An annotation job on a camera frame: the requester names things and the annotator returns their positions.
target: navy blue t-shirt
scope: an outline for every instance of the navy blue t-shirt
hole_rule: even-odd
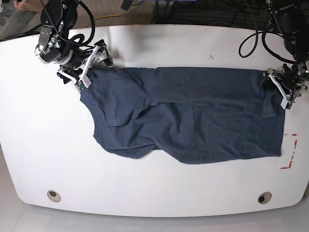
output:
[[[281,155],[282,96],[262,71],[94,66],[87,75],[81,101],[108,152],[162,149],[188,164]]]

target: white tabletop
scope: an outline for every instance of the white tabletop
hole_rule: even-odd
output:
[[[77,33],[87,37],[90,30],[71,34]],[[120,26],[97,28],[93,42],[105,39],[118,67],[280,67],[262,43],[251,57],[238,56],[239,44],[250,34],[206,26]],[[286,114],[279,158],[200,165],[179,163],[163,151],[124,158],[97,144],[79,93],[56,76],[58,65],[42,64],[34,56],[37,42],[32,36],[0,43],[0,142],[22,201],[95,214],[193,217],[286,207],[302,198],[309,180],[309,94]],[[280,37],[267,36],[267,44],[291,58]],[[293,153],[291,168],[281,169]],[[59,203],[47,198],[49,190],[60,194]],[[271,201],[259,204],[259,195],[267,191]]]

